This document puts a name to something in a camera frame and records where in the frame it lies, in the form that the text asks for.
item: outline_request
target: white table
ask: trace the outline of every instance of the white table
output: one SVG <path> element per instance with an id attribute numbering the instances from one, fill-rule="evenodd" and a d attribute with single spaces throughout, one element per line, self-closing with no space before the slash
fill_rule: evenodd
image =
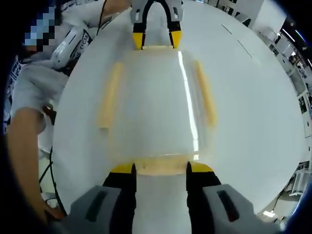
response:
<path id="1" fill-rule="evenodd" d="M 257 213 L 287 184 L 304 152 L 305 134 L 296 93 L 282 66 L 254 32 L 209 5 L 184 1 L 183 7 L 180 49 L 190 51 L 202 62 L 219 116 L 215 154 L 202 162 L 214 169 L 222 183 L 232 185 L 250 200 Z M 153 5 L 149 13 L 151 32 L 147 33 L 146 45 L 170 44 L 164 12 L 159 9 L 158 4 Z M 64 89 L 55 123 L 53 174 L 67 212 L 79 196 L 102 184 L 111 169 L 105 159 L 105 134 L 95 124 L 98 105 L 112 65 L 133 49 L 132 25 L 126 11 L 87 48 Z M 137 199 L 155 191 L 146 189 L 153 183 L 142 183 L 145 191 L 138 189 Z M 172 184 L 164 180 L 163 186 L 157 185 L 166 191 Z M 180 228 L 187 225 L 189 229 L 186 205 L 181 205 L 186 203 L 183 186 L 179 193 L 168 196 L 180 201 L 168 209 L 183 209 L 183 214 L 166 225 L 176 227 L 179 222 Z"/>

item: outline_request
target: white tabletop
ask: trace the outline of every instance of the white tabletop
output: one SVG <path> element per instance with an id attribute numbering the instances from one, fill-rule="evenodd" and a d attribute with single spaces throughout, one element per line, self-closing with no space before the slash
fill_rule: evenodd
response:
<path id="1" fill-rule="evenodd" d="M 183 7 L 179 49 L 202 62 L 218 111 L 214 154 L 201 162 L 250 200 L 257 213 L 283 189 L 304 153 L 295 90 L 250 29 L 206 4 L 184 1 Z M 150 10 L 146 45 L 170 44 L 159 9 L 155 4 Z M 94 39 L 64 89 L 54 130 L 53 174 L 67 212 L 75 199 L 102 184 L 111 169 L 105 134 L 96 126 L 98 105 L 112 65 L 133 49 L 128 10 Z"/>

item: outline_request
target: person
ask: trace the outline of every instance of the person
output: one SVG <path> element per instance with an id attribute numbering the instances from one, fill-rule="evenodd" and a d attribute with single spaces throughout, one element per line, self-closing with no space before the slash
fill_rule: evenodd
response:
<path id="1" fill-rule="evenodd" d="M 34 22 L 30 33 L 25 34 L 18 54 L 20 69 L 16 72 L 6 140 L 19 186 L 29 205 L 44 222 L 47 221 L 45 210 L 49 208 L 41 198 L 38 180 L 38 134 L 45 128 L 42 110 L 50 101 L 58 103 L 73 65 L 91 43 L 89 29 L 102 25 L 105 17 L 122 12 L 130 5 L 130 0 L 98 0 L 67 6 L 61 11 L 60 4 L 56 4 L 49 6 Z M 82 29 L 79 43 L 68 62 L 57 67 L 52 56 L 73 29 Z"/>

